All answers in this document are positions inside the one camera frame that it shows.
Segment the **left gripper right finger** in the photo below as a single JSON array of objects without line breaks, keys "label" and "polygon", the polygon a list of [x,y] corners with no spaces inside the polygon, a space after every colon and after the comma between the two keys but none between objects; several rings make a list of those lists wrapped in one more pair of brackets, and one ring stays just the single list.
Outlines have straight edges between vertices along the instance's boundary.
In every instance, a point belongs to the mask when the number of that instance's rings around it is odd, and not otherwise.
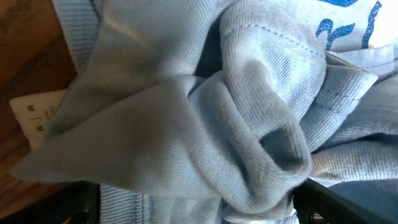
[{"label": "left gripper right finger", "polygon": [[294,189],[293,203],[300,224],[392,224],[311,179]]}]

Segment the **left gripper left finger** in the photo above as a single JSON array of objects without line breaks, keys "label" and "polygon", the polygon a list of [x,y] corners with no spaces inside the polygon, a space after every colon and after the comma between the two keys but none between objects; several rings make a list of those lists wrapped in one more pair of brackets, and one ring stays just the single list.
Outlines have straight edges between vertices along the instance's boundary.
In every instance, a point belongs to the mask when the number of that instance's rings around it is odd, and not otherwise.
[{"label": "left gripper left finger", "polygon": [[55,224],[100,222],[100,186],[75,182],[45,199],[1,218],[1,224]]}]

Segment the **light blue t-shirt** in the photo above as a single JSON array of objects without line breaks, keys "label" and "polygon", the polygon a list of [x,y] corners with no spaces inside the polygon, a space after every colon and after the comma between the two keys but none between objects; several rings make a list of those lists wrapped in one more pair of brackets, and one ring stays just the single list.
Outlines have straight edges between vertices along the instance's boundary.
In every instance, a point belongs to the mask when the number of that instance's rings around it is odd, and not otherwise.
[{"label": "light blue t-shirt", "polygon": [[396,1],[55,1],[78,76],[11,174],[103,223],[297,223],[307,179],[397,221]]}]

